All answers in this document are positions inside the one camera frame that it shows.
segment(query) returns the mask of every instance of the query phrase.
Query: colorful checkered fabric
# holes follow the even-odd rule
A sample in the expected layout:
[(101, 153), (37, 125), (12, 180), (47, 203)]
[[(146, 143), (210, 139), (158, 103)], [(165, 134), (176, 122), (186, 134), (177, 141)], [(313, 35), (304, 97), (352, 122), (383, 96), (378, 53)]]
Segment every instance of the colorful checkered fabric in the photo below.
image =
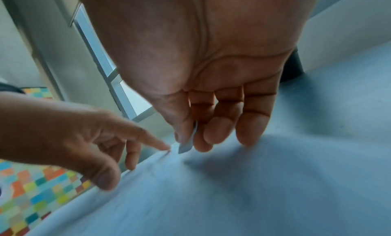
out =
[[(51, 99), (46, 88), (23, 89)], [(50, 213), (91, 186), (80, 174), (53, 166), (34, 166), (0, 160), (0, 177), (12, 197), (0, 207), (0, 236), (23, 236)]]

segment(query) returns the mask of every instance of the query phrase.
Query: human hand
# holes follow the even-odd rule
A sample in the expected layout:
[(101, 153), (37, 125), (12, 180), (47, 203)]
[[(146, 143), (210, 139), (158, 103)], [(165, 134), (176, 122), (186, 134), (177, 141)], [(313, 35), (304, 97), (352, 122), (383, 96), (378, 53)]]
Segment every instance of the human hand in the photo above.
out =
[(124, 81), (208, 151), (266, 129), (315, 0), (81, 0)]
[(120, 180), (117, 163), (125, 146), (130, 170), (138, 163), (141, 144), (170, 149), (109, 111), (11, 92), (0, 92), (0, 125), (0, 158), (74, 170), (104, 190), (113, 189)]

